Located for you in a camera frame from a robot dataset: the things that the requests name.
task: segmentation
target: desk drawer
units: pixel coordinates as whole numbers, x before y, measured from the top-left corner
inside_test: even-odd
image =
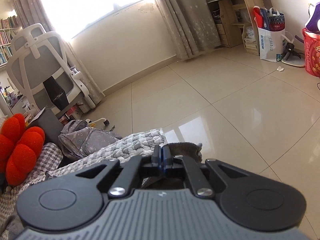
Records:
[[[222,45],[229,45],[227,35],[220,34],[219,37]]]
[[[224,31],[224,27],[223,27],[222,23],[217,23],[216,27],[217,27],[217,31],[218,31],[219,34],[223,34],[223,35],[226,34],[226,32]]]

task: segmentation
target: metal screw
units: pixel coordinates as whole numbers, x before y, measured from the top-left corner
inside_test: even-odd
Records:
[[[198,189],[197,194],[199,196],[209,197],[209,196],[211,196],[213,194],[213,191],[212,191],[212,189],[203,187],[201,189]]]
[[[109,190],[109,193],[113,196],[121,196],[125,193],[125,189],[123,187],[113,187]]]

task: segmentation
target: curtain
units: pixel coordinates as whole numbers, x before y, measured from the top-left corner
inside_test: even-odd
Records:
[[[192,58],[221,45],[207,0],[156,0],[156,3],[179,58]]]
[[[47,32],[54,31],[54,27],[44,10],[41,0],[10,0],[10,2],[23,28],[35,23],[41,23]],[[82,112],[86,113],[90,109],[95,108],[96,104],[98,104],[105,95],[94,82],[81,60],[73,52],[70,43],[64,41],[64,47],[72,63],[76,65],[77,70],[82,72],[83,78],[81,81],[89,90],[89,96],[77,102]]]

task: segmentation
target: desk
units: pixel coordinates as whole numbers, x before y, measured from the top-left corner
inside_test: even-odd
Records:
[[[211,0],[208,2],[209,8],[211,6],[216,6],[216,3],[219,4],[220,8],[220,18],[222,23],[216,24],[216,26],[222,45],[231,48],[242,43],[244,44],[244,38],[246,37],[245,28],[252,25],[255,40],[258,45],[257,51],[246,49],[246,52],[260,55],[258,27],[254,21],[253,7],[265,7],[263,0],[243,0],[243,2],[237,4],[233,4],[232,0]],[[248,10],[250,22],[238,22],[235,10],[239,9]]]

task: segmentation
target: red container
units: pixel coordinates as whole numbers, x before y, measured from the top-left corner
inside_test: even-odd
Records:
[[[313,76],[320,77],[320,32],[316,34],[304,28],[302,34],[306,71]]]

